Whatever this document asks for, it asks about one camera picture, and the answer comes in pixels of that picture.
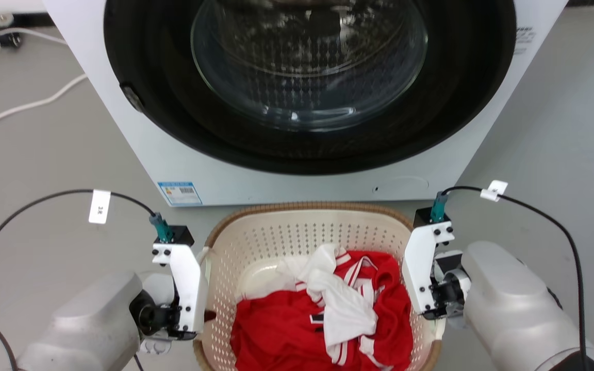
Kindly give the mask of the blue energy label sticker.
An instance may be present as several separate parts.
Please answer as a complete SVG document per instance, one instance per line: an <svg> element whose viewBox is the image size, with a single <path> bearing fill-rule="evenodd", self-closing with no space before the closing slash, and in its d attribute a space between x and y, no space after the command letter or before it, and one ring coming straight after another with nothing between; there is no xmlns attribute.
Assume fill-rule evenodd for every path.
<svg viewBox="0 0 594 371"><path fill-rule="evenodd" d="M170 207L196 207L203 205L200 195L191 182L159 182L157 183Z"/></svg>

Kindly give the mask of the cream plastic laundry basket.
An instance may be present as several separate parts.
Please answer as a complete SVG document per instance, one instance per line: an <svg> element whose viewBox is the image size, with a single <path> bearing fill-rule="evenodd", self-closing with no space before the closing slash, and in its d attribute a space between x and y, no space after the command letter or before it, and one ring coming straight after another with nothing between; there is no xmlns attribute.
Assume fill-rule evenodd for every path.
<svg viewBox="0 0 594 371"><path fill-rule="evenodd" d="M408 217L369 204L261 205L225 218L206 241L206 261L212 265L207 306L217 318L206 323L203 335L193 343L202 371L238 371L229 343L237 297L270 282L270 269L281 259L309 256L329 243L347 251L384 252L398 262L405 287L402 258L413 228ZM412 305L409 322L414 343L404 371L434 371L444 322L424 319Z"/></svg>

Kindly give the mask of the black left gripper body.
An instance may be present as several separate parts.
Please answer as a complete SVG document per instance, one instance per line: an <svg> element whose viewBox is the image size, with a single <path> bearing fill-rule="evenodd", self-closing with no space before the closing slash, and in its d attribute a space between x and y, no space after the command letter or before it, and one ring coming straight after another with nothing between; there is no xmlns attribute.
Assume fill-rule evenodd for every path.
<svg viewBox="0 0 594 371"><path fill-rule="evenodd" d="M164 355L172 343L196 339L188 326L180 326L181 309L177 305L157 305L144 290L132 300L129 310L140 336L139 353Z"/></svg>

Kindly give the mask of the black round washer door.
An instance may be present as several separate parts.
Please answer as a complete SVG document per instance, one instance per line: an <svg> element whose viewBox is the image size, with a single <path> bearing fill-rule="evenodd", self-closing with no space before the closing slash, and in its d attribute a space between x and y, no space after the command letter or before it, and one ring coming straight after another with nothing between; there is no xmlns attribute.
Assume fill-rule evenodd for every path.
<svg viewBox="0 0 594 371"><path fill-rule="evenodd" d="M366 171L469 124L504 81L514 0L106 0L130 105L184 145L290 175Z"/></svg>

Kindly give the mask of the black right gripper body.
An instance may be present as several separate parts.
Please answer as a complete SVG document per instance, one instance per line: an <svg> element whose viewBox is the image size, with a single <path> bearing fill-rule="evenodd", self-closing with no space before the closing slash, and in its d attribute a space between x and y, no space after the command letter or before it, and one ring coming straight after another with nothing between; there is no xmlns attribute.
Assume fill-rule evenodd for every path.
<svg viewBox="0 0 594 371"><path fill-rule="evenodd" d="M460 250L435 253L431 270L431 292L435 319L457 317L464 313L465 300L471 289L471 278L463 268Z"/></svg>

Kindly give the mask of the red and white garment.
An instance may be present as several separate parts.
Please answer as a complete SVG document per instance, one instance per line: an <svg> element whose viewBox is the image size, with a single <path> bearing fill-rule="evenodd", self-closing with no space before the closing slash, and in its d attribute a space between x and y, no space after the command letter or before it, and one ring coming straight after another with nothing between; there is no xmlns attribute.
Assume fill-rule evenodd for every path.
<svg viewBox="0 0 594 371"><path fill-rule="evenodd" d="M405 371L411 302L396 259L322 244L281 259L237 297L229 343L238 371Z"/></svg>

